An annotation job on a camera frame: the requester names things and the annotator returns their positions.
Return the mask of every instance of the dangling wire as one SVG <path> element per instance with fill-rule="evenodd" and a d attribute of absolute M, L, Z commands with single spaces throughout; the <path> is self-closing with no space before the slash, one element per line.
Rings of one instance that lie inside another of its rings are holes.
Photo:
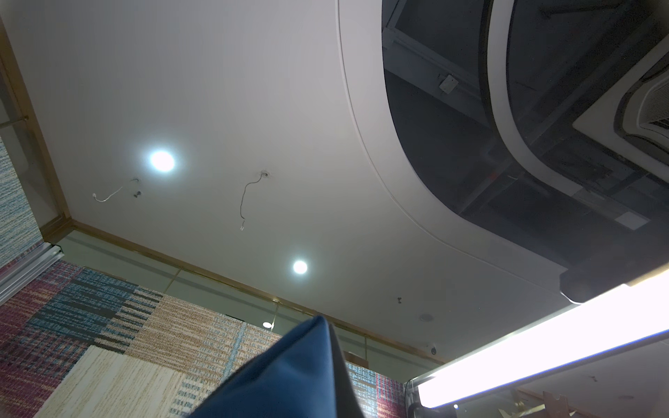
<path fill-rule="evenodd" d="M 242 217 L 242 227 L 240 228 L 240 231 L 244 230 L 244 222 L 246 222 L 246 218 L 244 215 L 242 215 L 242 205 L 244 204 L 244 195 L 246 194 L 246 188 L 249 187 L 249 185 L 254 185 L 257 182 L 261 181 L 263 177 L 267 177 L 266 172 L 260 173 L 260 178 L 256 181 L 252 181 L 251 183 L 246 183 L 246 186 L 244 186 L 244 193 L 242 193 L 242 202 L 240 203 L 240 216 Z"/>
<path fill-rule="evenodd" d="M 136 181 L 137 183 L 139 183 L 139 179 L 136 178 L 136 177 L 133 178 L 133 179 L 131 179 L 130 181 Z M 93 193 L 93 199 L 97 200 L 97 201 L 100 202 L 100 203 L 102 203 L 102 202 L 106 202 L 107 200 L 109 200 L 109 198 L 110 198 L 111 196 L 113 196 L 113 195 L 117 194 L 118 192 L 120 192 L 121 189 L 123 189 L 123 186 L 119 187 L 117 191 L 115 191 L 115 192 L 113 192 L 111 195 L 107 196 L 107 198 L 106 198 L 105 200 L 99 200 L 99 199 L 98 199 L 98 196 L 97 196 L 95 193 Z M 135 193 L 133 196 L 138 197 L 138 196 L 141 195 L 141 194 L 142 194 L 142 192 L 137 191 L 137 193 Z"/>

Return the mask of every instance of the round light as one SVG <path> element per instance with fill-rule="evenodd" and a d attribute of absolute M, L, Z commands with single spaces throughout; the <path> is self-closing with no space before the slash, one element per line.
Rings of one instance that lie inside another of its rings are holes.
<path fill-rule="evenodd" d="M 295 270 L 297 274 L 306 273 L 306 263 L 302 261 L 295 262 L 295 264 L 293 264 L 293 270 Z"/>
<path fill-rule="evenodd" d="M 174 158 L 165 151 L 154 152 L 151 155 L 151 164 L 158 171 L 170 171 L 174 168 Z"/>

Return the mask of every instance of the black wire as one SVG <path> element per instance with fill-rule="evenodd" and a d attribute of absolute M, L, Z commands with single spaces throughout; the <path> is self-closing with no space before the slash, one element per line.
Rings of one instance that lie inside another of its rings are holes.
<path fill-rule="evenodd" d="M 246 186 L 244 186 L 244 193 L 242 193 L 242 201 L 240 203 L 240 216 L 242 217 L 242 230 L 244 229 L 244 222 L 246 222 L 246 218 L 244 215 L 242 215 L 242 205 L 244 204 L 244 195 L 246 194 L 246 188 L 249 187 L 249 185 L 254 185 L 257 182 L 261 181 L 262 178 L 264 177 L 264 173 L 260 173 L 260 178 L 256 181 L 252 181 L 251 183 L 246 183 Z"/>

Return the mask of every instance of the curved ceiling opening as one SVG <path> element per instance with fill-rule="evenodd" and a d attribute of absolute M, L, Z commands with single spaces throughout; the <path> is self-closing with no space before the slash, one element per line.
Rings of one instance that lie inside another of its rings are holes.
<path fill-rule="evenodd" d="M 464 219 L 567 268 L 669 219 L 662 171 L 576 122 L 666 36 L 657 10 L 640 1 L 496 1 L 506 3 L 510 19 L 507 70 L 495 86 L 508 97 L 518 146 L 574 185 L 565 192 L 509 148 L 492 112 L 486 46 L 493 3 L 383 2 L 388 103 L 423 184 Z M 647 154 L 662 160 L 661 150 Z"/>

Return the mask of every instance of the bright light tube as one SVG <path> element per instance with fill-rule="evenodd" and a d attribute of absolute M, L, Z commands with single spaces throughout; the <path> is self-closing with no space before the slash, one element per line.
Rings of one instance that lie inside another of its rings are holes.
<path fill-rule="evenodd" d="M 618 286 L 434 371 L 418 386 L 434 408 L 669 330 L 669 270 Z"/>

